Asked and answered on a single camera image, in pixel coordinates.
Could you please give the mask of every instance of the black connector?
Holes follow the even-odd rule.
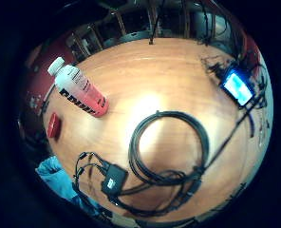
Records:
[[[127,179],[128,172],[116,164],[110,164],[105,179],[102,182],[102,191],[107,196],[118,196]]]

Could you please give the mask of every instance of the bottle label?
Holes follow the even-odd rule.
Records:
[[[76,84],[76,86],[80,90],[87,92],[90,87],[89,80],[85,78],[85,76],[82,74],[82,72],[79,69],[74,71],[76,72],[69,74],[71,76],[72,81]]]
[[[87,113],[90,114],[96,114],[97,112],[93,110],[91,107],[85,105],[81,101],[79,101],[77,98],[72,96],[68,91],[66,91],[64,88],[59,92],[62,96],[66,97],[69,101],[74,103],[76,106],[81,108],[83,111],[86,111]]]

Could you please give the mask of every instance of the black cable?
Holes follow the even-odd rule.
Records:
[[[182,171],[177,170],[164,170],[160,173],[155,173],[148,169],[142,162],[139,154],[139,142],[142,133],[147,128],[149,124],[156,121],[162,117],[172,117],[178,118],[185,121],[189,124],[198,134],[201,142],[202,149],[202,159],[199,166],[194,167],[193,172],[186,175]],[[153,216],[162,216],[170,211],[178,209],[183,203],[188,201],[188,199],[197,191],[201,184],[201,175],[204,173],[204,166],[208,160],[209,155],[209,141],[207,133],[204,127],[198,122],[194,117],[187,115],[183,112],[178,111],[164,111],[157,112],[144,120],[142,120],[139,125],[136,127],[135,131],[132,134],[130,145],[129,145],[129,164],[133,173],[143,182],[136,187],[123,190],[118,196],[108,196],[110,201],[116,205],[122,207],[125,210],[128,210],[130,213],[141,216],[141,217],[153,217]],[[190,186],[185,189],[186,183],[190,182]],[[172,200],[163,208],[155,210],[141,210],[133,206],[123,203],[119,197],[124,195],[135,194],[139,191],[147,189],[151,186],[175,186],[179,185],[176,195]]]
[[[158,17],[157,17],[156,22],[154,24],[152,35],[150,37],[149,45],[153,45],[153,38],[154,38],[154,35],[156,33],[156,30],[157,30],[157,26],[158,26],[158,22],[159,22],[159,16],[161,15],[161,13],[163,11],[164,4],[165,4],[165,0],[162,0],[162,3],[160,5],[160,7],[159,7],[159,14],[158,14]]]
[[[209,35],[209,26],[208,26],[208,16],[207,16],[207,11],[205,9],[205,5],[203,4],[203,2],[201,0],[198,0],[202,11],[204,13],[204,19],[205,19],[205,29],[206,29],[206,34],[205,36],[202,38],[202,42],[203,44],[205,44],[205,46],[208,46],[208,44],[210,44],[211,42],[211,36]]]
[[[209,161],[208,165],[205,166],[205,169],[207,170],[214,162],[215,160],[219,157],[221,152],[224,150],[230,139],[233,137],[235,131],[237,128],[240,126],[240,124],[245,120],[245,118],[248,117],[250,112],[255,108],[255,106],[260,102],[260,100],[265,96],[265,91],[261,91],[260,94],[254,98],[254,102],[252,103],[252,106],[247,109],[245,114],[235,123],[234,129],[231,131],[229,136],[226,138],[226,140],[221,144],[221,146],[217,149],[215,152],[215,155],[212,157],[212,159]]]

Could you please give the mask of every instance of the small screen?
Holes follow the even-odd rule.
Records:
[[[223,86],[237,99],[241,106],[245,105],[253,97],[251,90],[235,71],[229,74]]]

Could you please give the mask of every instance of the wooden table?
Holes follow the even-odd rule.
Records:
[[[44,124],[47,127],[53,111],[62,119],[60,137],[49,142],[71,177],[78,155],[95,151],[103,159],[128,170],[124,189],[140,183],[129,167],[128,145],[137,124],[157,110],[179,110],[197,118],[208,132],[210,158],[242,115],[205,73],[200,62],[200,58],[208,56],[220,55],[225,60],[231,59],[230,56],[214,47],[197,45],[193,40],[159,38],[154,43],[153,46],[148,45],[148,40],[125,43],[101,51],[78,65],[109,100],[109,110],[100,119],[52,91]],[[272,106],[271,88],[268,90],[269,106]],[[262,115],[262,110],[253,112],[254,138],[250,139],[247,120],[238,128],[222,155],[203,176],[203,183],[192,199],[177,211],[147,220],[165,222],[202,215],[227,199],[241,182],[250,180],[264,157],[271,132],[267,130],[263,141],[259,139]],[[272,112],[265,118],[272,123]],[[178,169],[189,173],[201,158],[195,130],[173,118],[158,120],[145,130],[140,139],[140,153],[145,164],[156,172]],[[94,169],[91,177],[82,175],[81,189],[101,206],[134,218],[108,201],[101,191],[102,180],[103,176]],[[153,187],[122,200],[141,209],[153,209],[169,200],[173,191],[171,187]]]

